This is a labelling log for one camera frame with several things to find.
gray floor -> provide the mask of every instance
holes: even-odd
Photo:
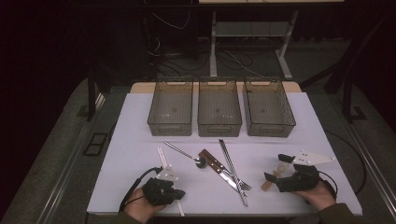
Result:
[[[345,40],[325,40],[322,42],[291,42],[286,53],[293,80],[301,82],[337,62],[348,46]],[[275,40],[220,41],[218,48],[218,75],[242,78],[252,75],[241,68],[240,63],[254,73],[264,76],[281,76],[273,49]],[[160,76],[195,75],[208,76],[208,50],[195,59],[177,59],[168,55],[169,61],[158,66]],[[344,172],[354,189],[363,180],[362,167],[354,148],[366,148],[372,156],[384,179],[391,189],[396,189],[396,137],[387,123],[367,101],[364,94],[354,88],[352,104],[363,111],[367,119],[347,124],[340,115],[342,93],[328,95],[323,90],[326,78],[304,89],[316,110],[329,142],[341,162]],[[100,172],[106,155],[106,147],[117,122],[123,99],[130,87],[115,87],[110,94],[98,100],[98,112],[91,122],[79,117],[87,104],[87,84],[81,83],[70,96],[57,124],[29,175],[23,182],[2,223],[110,223],[114,217],[86,216],[86,208],[91,198],[92,188]],[[83,156],[94,133],[107,133],[106,143],[98,157]],[[363,208],[363,218],[370,223],[396,223],[387,207],[387,197],[377,182],[374,172],[367,175],[367,181],[358,199]],[[156,219],[155,223],[169,220]],[[192,223],[192,220],[176,220]],[[284,223],[283,220],[251,219],[200,220],[207,223]],[[318,223],[316,217],[298,217],[290,223]]]

dark background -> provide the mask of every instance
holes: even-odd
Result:
[[[393,97],[396,11],[390,6],[392,2],[346,0],[340,7],[302,8],[293,39],[345,38],[358,46],[361,37],[393,10],[364,48],[350,74],[396,130]],[[117,13],[109,10],[79,14],[71,6],[70,2],[60,0],[0,1],[0,218],[68,97],[90,70],[101,91],[153,77],[146,45],[150,33],[164,34],[164,28],[150,23],[147,12],[120,9]],[[281,9],[276,13],[282,16]],[[210,12],[191,15],[191,24],[185,32],[164,38],[168,38],[170,45],[179,43],[181,50],[193,56],[195,49],[183,46],[191,46],[197,36],[209,36]],[[177,22],[174,14],[164,16]],[[147,22],[145,18],[149,26],[142,25],[143,21]]]

white strip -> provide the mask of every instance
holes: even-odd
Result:
[[[158,147],[157,149],[158,149],[158,154],[160,154],[161,162],[163,163],[163,168],[165,168],[166,166],[168,166],[168,163],[166,162],[165,155],[163,154],[163,149],[161,147]],[[181,207],[180,200],[176,200],[176,203],[178,210],[180,211],[180,215],[184,217],[185,215],[184,215],[183,207]]]

plastic bin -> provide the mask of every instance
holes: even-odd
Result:
[[[243,93],[248,135],[289,136],[296,121],[279,77],[245,77]]]
[[[198,132],[201,137],[237,137],[242,118],[234,77],[201,77]]]
[[[193,77],[157,77],[148,126],[153,136],[190,136]]]

